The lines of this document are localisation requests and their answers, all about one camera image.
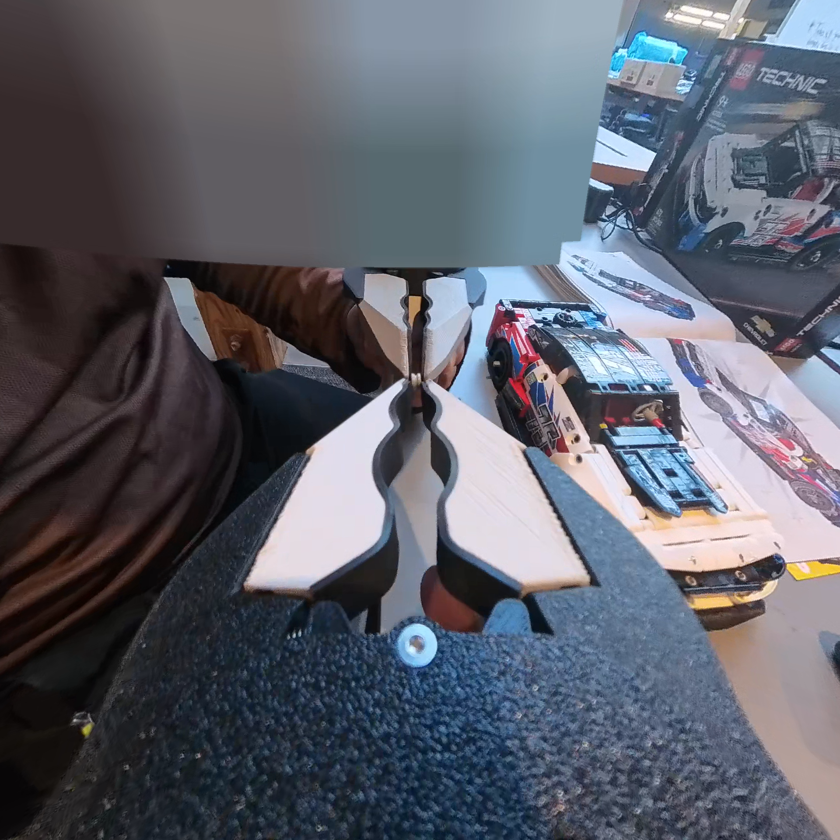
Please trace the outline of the toy brick race car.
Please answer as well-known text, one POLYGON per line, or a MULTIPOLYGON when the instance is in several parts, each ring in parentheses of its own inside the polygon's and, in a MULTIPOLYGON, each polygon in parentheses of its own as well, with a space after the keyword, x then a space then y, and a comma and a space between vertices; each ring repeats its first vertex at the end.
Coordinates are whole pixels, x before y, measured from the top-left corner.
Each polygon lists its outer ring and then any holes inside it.
POLYGON ((670 375, 591 304, 500 299, 486 337, 505 430, 535 447, 632 532, 703 627, 764 614, 782 538, 692 438, 670 375))

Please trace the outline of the pale background table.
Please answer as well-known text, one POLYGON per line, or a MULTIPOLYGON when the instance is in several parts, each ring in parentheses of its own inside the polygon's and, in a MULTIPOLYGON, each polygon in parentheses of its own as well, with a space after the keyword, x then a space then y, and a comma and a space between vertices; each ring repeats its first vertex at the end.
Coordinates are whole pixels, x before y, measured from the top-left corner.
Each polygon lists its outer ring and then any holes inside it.
POLYGON ((656 153, 598 126, 591 179, 613 186, 632 186, 644 180, 656 153))

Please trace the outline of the toy race car box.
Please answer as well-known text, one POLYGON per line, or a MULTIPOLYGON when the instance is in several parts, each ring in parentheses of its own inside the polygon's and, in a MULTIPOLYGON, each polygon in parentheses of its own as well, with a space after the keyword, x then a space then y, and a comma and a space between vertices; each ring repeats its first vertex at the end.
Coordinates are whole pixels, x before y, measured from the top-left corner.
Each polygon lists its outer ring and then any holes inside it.
POLYGON ((837 340, 838 53, 718 41, 633 214, 763 350, 806 359, 837 340))

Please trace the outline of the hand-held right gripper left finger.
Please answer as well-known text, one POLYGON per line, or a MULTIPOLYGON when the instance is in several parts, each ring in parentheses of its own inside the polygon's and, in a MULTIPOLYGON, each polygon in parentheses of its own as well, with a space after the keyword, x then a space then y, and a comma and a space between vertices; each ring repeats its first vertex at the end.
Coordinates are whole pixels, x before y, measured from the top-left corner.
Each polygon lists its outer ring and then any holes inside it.
POLYGON ((395 579, 389 486, 403 465, 411 386, 398 382, 310 447, 245 578, 248 592, 375 607, 395 579))

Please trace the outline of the person's left hand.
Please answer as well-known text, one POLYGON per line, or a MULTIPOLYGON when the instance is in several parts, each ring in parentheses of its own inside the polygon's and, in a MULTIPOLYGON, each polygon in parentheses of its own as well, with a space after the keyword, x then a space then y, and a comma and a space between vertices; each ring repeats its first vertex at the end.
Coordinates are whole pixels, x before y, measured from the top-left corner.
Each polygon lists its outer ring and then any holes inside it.
MULTIPOLYGON (((360 384, 354 384, 354 388, 361 393, 372 393, 379 388, 386 389, 403 378, 382 350, 357 303, 350 307, 346 324, 351 348, 348 351, 349 357, 354 357, 363 371, 356 376, 360 384)), ((451 389, 458 377, 469 349, 471 333, 472 326, 468 326, 463 339, 449 355, 446 366, 435 380, 446 391, 451 389)))

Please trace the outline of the person's right hand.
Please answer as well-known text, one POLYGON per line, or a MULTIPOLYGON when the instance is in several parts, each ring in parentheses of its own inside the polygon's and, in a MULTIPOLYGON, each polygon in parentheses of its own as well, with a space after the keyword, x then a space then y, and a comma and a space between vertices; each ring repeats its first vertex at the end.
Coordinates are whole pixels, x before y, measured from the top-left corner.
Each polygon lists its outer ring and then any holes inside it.
POLYGON ((444 587, 436 565, 425 570, 419 587, 425 616, 445 631, 461 634, 480 633, 484 619, 444 587))

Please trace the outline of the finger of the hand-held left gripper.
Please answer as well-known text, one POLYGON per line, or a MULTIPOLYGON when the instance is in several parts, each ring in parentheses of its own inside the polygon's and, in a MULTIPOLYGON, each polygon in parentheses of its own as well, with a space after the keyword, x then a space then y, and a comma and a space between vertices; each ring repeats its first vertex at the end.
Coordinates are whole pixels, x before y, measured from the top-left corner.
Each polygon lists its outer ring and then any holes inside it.
POLYGON ((411 374, 411 324, 407 283, 386 275, 369 275, 361 311, 387 358, 403 379, 411 374))
POLYGON ((441 382, 447 369, 456 376, 466 357, 475 308, 469 298, 468 276, 468 272, 456 272, 423 281, 423 382, 441 382))

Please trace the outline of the wooden beam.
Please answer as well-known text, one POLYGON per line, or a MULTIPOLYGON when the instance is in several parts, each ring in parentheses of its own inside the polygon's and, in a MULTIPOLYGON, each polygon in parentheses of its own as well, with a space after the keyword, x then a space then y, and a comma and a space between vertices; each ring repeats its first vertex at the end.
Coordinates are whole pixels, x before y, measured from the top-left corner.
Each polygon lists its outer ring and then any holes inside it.
POLYGON ((178 317, 211 361, 235 361, 248 372, 282 367, 287 344, 236 306, 198 290, 189 279, 166 278, 178 317))

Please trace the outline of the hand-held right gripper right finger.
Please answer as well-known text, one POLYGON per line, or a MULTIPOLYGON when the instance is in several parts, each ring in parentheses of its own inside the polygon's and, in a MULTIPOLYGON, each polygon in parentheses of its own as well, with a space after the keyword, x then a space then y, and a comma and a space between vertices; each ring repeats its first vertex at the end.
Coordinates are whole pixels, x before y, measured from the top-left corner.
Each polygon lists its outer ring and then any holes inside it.
POLYGON ((441 386, 423 385, 423 419, 437 502, 437 574, 442 586, 488 617, 504 600, 587 587, 574 546, 538 466, 564 473, 441 386))

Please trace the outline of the race car instruction booklet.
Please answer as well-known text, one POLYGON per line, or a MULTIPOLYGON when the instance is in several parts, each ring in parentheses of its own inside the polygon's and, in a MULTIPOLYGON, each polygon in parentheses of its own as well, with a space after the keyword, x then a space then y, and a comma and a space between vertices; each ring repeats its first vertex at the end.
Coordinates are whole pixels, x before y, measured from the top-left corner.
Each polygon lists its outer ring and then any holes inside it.
POLYGON ((690 432, 767 512, 787 563, 838 558, 838 427, 709 303, 681 297, 622 253, 565 245, 535 266, 561 298, 603 310, 673 379, 690 432))

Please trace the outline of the grey desk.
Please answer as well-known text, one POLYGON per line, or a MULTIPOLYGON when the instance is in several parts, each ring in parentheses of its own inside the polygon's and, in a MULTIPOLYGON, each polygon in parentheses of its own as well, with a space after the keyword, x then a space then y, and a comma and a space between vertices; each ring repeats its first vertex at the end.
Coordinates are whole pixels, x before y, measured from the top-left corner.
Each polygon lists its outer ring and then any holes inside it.
MULTIPOLYGON (((626 230, 601 240, 601 228, 582 228, 580 247, 622 251, 683 298, 708 300, 669 262, 626 230)), ((452 392, 500 424, 484 340, 500 298, 557 299, 527 266, 481 267, 486 304, 474 316, 474 336, 452 392)), ((838 424, 838 374, 822 360, 773 360, 807 398, 838 424)), ((711 633, 721 666, 753 729, 788 781, 832 838, 839 837, 838 574, 796 582, 786 574, 763 617, 711 633)))

